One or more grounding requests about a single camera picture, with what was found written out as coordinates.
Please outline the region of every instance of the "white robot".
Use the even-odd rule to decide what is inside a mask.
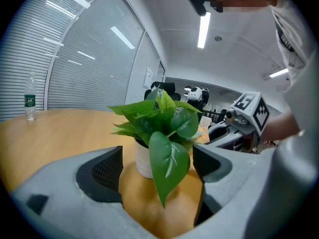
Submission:
[[[245,152],[251,152],[260,142],[269,114],[261,93],[245,92],[227,110],[224,120],[209,128],[209,144],[239,151],[245,137],[250,139]]]

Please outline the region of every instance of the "white pot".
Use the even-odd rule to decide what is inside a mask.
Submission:
[[[153,179],[149,149],[135,141],[135,155],[136,167],[139,173],[146,178]]]

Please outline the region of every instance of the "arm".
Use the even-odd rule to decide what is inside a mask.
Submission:
[[[283,140],[300,131],[291,111],[270,119],[262,135],[262,141]]]

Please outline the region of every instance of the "office chair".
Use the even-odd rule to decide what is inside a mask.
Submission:
[[[151,85],[151,89],[153,87],[157,87],[159,89],[165,90],[174,101],[180,101],[180,99],[181,99],[181,95],[179,93],[175,93],[175,83],[174,82],[153,82]],[[150,92],[152,92],[151,89],[145,91],[144,100],[150,94]]]

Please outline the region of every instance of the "person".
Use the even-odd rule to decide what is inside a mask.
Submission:
[[[277,29],[278,46],[292,84],[317,48],[314,34],[292,0],[206,0],[204,6],[207,11],[214,8],[217,12],[254,11],[269,6]],[[294,115],[288,111],[267,121],[262,140],[282,140],[299,131]]]

